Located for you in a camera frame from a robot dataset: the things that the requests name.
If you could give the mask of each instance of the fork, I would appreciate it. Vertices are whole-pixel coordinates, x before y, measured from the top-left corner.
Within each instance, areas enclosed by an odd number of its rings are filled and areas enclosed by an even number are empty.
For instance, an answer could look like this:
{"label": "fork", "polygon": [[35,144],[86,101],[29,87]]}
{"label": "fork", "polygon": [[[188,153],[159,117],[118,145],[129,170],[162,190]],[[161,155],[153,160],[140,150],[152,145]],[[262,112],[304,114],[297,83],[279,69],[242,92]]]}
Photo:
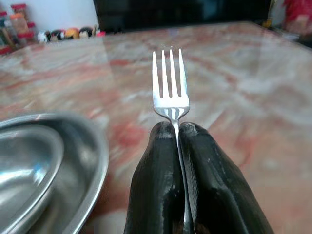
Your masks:
{"label": "fork", "polygon": [[183,162],[183,156],[181,151],[181,145],[179,141],[179,120],[181,117],[186,115],[190,110],[190,100],[187,94],[187,83],[182,58],[181,49],[179,49],[179,66],[180,66],[180,85],[181,85],[181,96],[178,95],[176,86],[176,74],[172,50],[170,50],[170,70],[171,70],[171,88],[172,97],[169,96],[165,52],[161,51],[162,57],[162,93],[163,97],[160,97],[160,89],[158,82],[156,53],[153,52],[153,103],[154,110],[160,116],[167,118],[175,129],[176,144],[179,154],[179,162],[182,170],[183,186],[184,186],[184,222],[183,222],[183,233],[194,234],[194,225],[191,213],[191,206],[189,201],[188,186],[186,180],[186,172]]}

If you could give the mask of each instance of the pink marble surface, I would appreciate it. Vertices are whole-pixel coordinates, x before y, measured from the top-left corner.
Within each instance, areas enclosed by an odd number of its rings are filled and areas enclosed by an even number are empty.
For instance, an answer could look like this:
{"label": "pink marble surface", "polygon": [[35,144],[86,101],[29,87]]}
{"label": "pink marble surface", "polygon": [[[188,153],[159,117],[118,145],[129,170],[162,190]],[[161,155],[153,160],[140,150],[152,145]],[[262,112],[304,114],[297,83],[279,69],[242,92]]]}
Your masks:
{"label": "pink marble surface", "polygon": [[151,128],[152,51],[182,47],[191,110],[239,165],[277,234],[312,231],[312,52],[250,23],[37,45],[0,58],[0,118],[71,110],[109,137],[110,168],[84,230],[121,234]]}

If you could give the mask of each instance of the stainless steel bowl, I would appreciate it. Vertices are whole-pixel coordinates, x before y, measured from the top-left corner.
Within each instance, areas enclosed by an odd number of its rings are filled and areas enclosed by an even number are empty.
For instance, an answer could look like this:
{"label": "stainless steel bowl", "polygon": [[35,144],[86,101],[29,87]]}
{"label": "stainless steel bowl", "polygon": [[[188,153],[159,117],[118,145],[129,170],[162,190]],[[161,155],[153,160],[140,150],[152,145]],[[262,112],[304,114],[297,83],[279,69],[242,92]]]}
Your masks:
{"label": "stainless steel bowl", "polygon": [[0,132],[0,233],[20,233],[37,220],[63,158],[63,142],[44,126]]}
{"label": "stainless steel bowl", "polygon": [[73,113],[19,116],[1,122],[0,129],[24,124],[53,128],[64,142],[64,158],[53,183],[51,202],[29,233],[76,234],[107,174],[107,140],[91,121]]}

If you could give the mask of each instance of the bowl rim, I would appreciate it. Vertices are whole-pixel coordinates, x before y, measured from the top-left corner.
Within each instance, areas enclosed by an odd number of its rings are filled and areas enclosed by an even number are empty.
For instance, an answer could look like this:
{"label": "bowl rim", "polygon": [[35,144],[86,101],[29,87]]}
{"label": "bowl rim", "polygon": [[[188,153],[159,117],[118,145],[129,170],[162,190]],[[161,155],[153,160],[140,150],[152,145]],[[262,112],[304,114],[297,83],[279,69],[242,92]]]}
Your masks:
{"label": "bowl rim", "polygon": [[109,145],[106,136],[89,119],[70,111],[30,112],[6,119],[0,122],[0,128],[8,127],[15,123],[27,123],[30,121],[65,119],[83,126],[94,137],[98,149],[98,162],[94,170],[92,182],[86,191],[83,201],[78,207],[71,221],[63,230],[63,234],[77,234],[89,216],[98,195],[106,179],[109,166]]}
{"label": "bowl rim", "polygon": [[9,218],[9,222],[0,228],[0,233],[11,233],[19,230],[18,224],[26,218],[31,210],[36,207],[39,201],[42,199],[46,191],[50,188],[55,176],[59,170],[63,159],[64,145],[60,135],[52,128],[42,125],[24,125],[12,127],[4,130],[0,130],[0,138],[7,138],[14,135],[15,137],[25,137],[30,134],[33,137],[39,137],[44,139],[45,142],[51,147],[51,166],[45,174],[42,181],[39,183],[36,190],[25,201],[25,203],[18,208],[17,212]]}

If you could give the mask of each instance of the fork handle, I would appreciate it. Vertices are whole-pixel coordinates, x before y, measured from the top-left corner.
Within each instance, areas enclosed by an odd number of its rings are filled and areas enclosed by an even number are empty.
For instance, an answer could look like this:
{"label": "fork handle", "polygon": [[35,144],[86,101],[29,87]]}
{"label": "fork handle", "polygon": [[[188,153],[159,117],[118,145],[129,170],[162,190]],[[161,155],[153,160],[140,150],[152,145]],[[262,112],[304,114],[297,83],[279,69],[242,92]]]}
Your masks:
{"label": "fork handle", "polygon": [[189,200],[188,185],[187,185],[187,180],[186,180],[185,166],[184,166],[183,155],[182,155],[182,150],[181,150],[181,143],[179,140],[179,122],[178,121],[172,122],[172,125],[175,129],[176,144],[177,144],[177,150],[179,154],[179,161],[180,161],[180,167],[182,171],[182,179],[183,179],[183,187],[184,187],[185,201],[184,201],[183,234],[195,234],[190,200]]}

